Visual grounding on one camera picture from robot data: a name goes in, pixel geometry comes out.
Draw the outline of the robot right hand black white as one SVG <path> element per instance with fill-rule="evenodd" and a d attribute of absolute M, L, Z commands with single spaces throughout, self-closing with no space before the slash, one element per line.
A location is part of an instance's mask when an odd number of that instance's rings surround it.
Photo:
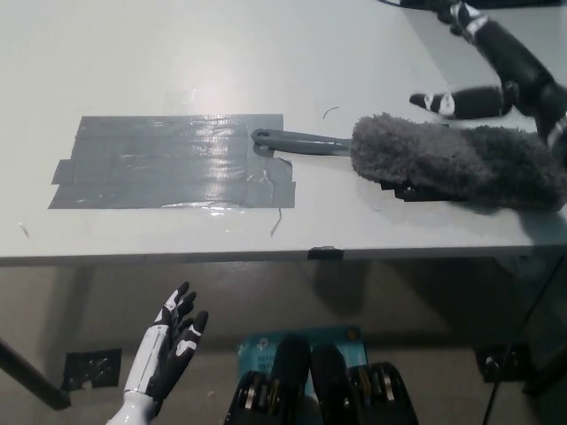
<path fill-rule="evenodd" d="M 430 1 L 429 8 L 489 63 L 499 85 L 445 93 L 415 93 L 409 102 L 449 120 L 495 119 L 518 109 L 535 120 L 549 149 L 566 146 L 566 88 L 507 29 L 464 1 Z"/>

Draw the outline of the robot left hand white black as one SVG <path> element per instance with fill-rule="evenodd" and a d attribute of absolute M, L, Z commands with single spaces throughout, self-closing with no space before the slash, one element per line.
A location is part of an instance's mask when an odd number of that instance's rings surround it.
<path fill-rule="evenodd" d="M 126 391 L 163 401 L 190 364 L 205 331 L 209 313 L 194 308 L 197 293 L 188 282 L 169 296 L 140 343 L 125 385 Z"/>

